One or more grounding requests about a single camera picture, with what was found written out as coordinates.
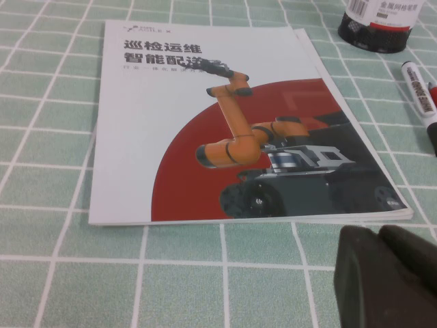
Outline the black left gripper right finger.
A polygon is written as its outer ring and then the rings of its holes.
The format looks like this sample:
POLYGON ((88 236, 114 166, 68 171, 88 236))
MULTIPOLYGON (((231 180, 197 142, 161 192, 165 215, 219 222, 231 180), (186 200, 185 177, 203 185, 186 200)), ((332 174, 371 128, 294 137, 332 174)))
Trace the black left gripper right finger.
POLYGON ((436 290, 436 246, 431 242, 397 225, 384 225, 378 236, 430 289, 436 290))

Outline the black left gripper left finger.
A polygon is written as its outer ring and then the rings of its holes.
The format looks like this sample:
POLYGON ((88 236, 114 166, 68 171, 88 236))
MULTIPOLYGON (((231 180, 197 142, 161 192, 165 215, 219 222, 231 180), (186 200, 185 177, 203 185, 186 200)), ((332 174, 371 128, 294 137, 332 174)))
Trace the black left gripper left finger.
POLYGON ((342 327, 436 326, 436 290, 369 228, 342 227, 333 283, 342 327))

